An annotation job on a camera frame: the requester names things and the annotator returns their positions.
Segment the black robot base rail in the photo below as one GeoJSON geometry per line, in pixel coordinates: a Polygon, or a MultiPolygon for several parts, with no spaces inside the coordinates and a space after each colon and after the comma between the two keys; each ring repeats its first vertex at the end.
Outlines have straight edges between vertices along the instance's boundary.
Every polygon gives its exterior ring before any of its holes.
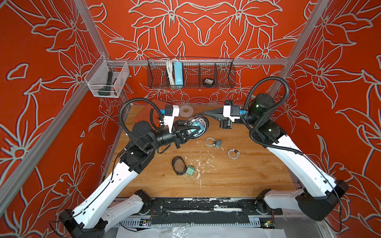
{"type": "Polygon", "coordinates": [[[271,228],[281,209],[270,209],[255,198],[154,198],[147,213],[134,214],[121,224],[148,229],[174,226],[271,228]]]}

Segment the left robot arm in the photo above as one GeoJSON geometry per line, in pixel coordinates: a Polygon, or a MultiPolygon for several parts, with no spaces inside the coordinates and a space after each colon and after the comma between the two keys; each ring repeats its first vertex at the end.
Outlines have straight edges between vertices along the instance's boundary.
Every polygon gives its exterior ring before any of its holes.
{"type": "Polygon", "coordinates": [[[119,122],[129,137],[129,142],[118,155],[120,161],[113,166],[112,173],[97,189],[74,209],[66,209],[59,215],[63,224],[73,238],[101,238],[124,218],[149,207],[150,196],[138,190],[126,201],[110,207],[119,193],[133,181],[151,162],[156,151],[174,143],[177,148],[185,144],[200,130],[199,126],[186,125],[183,121],[174,121],[178,115],[178,106],[161,110],[150,100],[134,98],[128,100],[120,109],[119,122]],[[125,124],[125,109],[133,102],[147,102],[157,111],[160,120],[168,129],[155,130],[147,121],[136,123],[131,130],[125,124]]]}

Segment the teal charger cube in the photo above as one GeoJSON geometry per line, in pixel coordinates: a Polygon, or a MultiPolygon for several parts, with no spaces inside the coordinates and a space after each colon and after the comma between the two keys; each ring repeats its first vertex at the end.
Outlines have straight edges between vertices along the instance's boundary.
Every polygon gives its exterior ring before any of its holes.
{"type": "Polygon", "coordinates": [[[202,133],[205,129],[205,127],[203,126],[203,124],[200,121],[193,122],[192,126],[199,127],[199,130],[197,133],[202,133]]]}

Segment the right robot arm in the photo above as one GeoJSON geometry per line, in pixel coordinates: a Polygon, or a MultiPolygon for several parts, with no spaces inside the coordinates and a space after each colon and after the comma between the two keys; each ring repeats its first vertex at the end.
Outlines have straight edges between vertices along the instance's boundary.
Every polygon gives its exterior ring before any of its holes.
{"type": "Polygon", "coordinates": [[[287,132],[271,120],[289,95],[290,86],[284,78],[269,76],[253,86],[243,107],[227,100],[222,108],[204,111],[203,115],[219,121],[222,129],[231,129],[234,123],[245,125],[250,139],[280,159],[301,182],[302,188],[295,192],[264,190],[259,199],[265,206],[265,213],[271,209],[289,209],[303,212],[315,221],[323,221],[335,207],[342,208],[341,198],[349,186],[319,168],[296,146],[287,132]],[[283,85],[284,95],[278,102],[266,93],[251,98],[255,90],[267,81],[283,85]]]}

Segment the small teal charger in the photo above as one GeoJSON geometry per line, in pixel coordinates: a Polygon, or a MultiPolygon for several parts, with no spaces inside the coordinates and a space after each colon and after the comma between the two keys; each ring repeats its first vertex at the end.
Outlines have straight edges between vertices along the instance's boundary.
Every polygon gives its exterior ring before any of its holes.
{"type": "Polygon", "coordinates": [[[222,140],[219,139],[219,140],[216,140],[216,141],[215,141],[215,147],[216,147],[216,148],[220,148],[220,147],[221,147],[221,144],[222,144],[222,140]]]}

